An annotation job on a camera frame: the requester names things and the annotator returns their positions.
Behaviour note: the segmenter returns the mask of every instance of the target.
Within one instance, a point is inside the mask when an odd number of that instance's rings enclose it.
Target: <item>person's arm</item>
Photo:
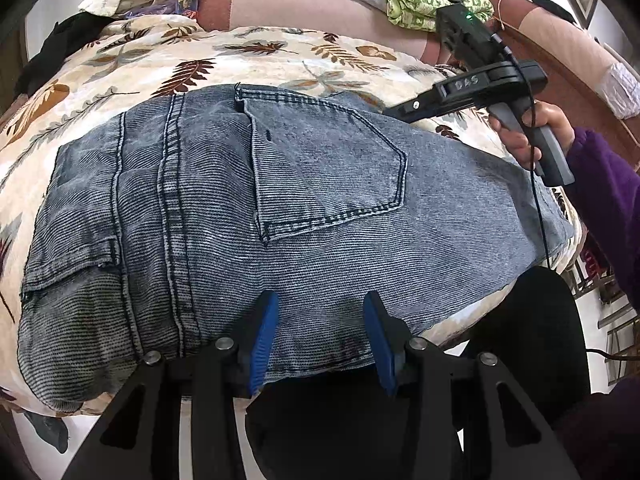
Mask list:
[[[530,123],[530,111],[523,120]],[[502,128],[491,118],[509,152],[530,167],[530,145],[524,134]],[[575,183],[564,190],[580,218],[605,253],[620,288],[640,310],[640,176],[590,130],[572,128],[554,105],[536,103],[536,126],[548,124],[558,138],[574,173]],[[536,149],[534,160],[540,160]]]

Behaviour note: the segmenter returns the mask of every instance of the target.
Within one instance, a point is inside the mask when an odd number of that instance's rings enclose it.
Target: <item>blue denim pants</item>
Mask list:
[[[538,182],[551,250],[571,225]],[[529,174],[373,112],[224,85],[153,98],[62,146],[22,284],[20,369],[59,412],[147,351],[197,352],[260,292],[268,380],[371,362],[362,299],[414,333],[543,259]]]

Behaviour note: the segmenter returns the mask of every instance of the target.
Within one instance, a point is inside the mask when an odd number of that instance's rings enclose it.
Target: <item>metal bolt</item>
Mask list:
[[[409,346],[414,350],[424,350],[427,348],[427,340],[423,337],[412,337],[409,339]]]
[[[498,358],[490,352],[482,352],[480,354],[480,362],[483,365],[495,366],[498,364]]]
[[[162,360],[162,354],[158,350],[152,350],[151,352],[147,352],[142,360],[145,364],[153,366]]]
[[[218,350],[229,350],[234,346],[234,340],[230,337],[221,337],[216,341],[216,348]]]

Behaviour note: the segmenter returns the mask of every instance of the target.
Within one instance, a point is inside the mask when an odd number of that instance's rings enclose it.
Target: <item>black handle grip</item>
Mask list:
[[[508,104],[500,103],[488,107],[489,113],[495,116],[506,128],[523,132],[532,146],[542,152],[542,158],[536,163],[536,173],[547,187],[568,186],[575,182],[574,174],[564,158],[558,139],[549,126],[529,128],[522,123],[522,115],[531,108],[531,99],[521,97]]]

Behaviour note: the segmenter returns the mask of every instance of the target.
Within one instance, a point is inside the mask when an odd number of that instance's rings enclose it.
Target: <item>hand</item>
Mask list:
[[[531,110],[527,110],[522,116],[522,122],[527,126],[531,126]],[[489,124],[498,133],[500,140],[507,148],[507,151],[514,156],[514,158],[525,168],[530,170],[531,168],[531,145],[529,139],[525,134],[520,132],[512,132],[502,126],[500,121],[495,117],[489,117]],[[543,103],[541,101],[536,102],[536,126],[544,126],[548,124],[551,131],[558,139],[558,143],[562,148],[564,156],[569,152],[569,149],[574,143],[575,133],[569,119],[561,108],[556,105],[550,105],[549,103]],[[542,153],[539,149],[534,150],[534,162],[542,158]]]

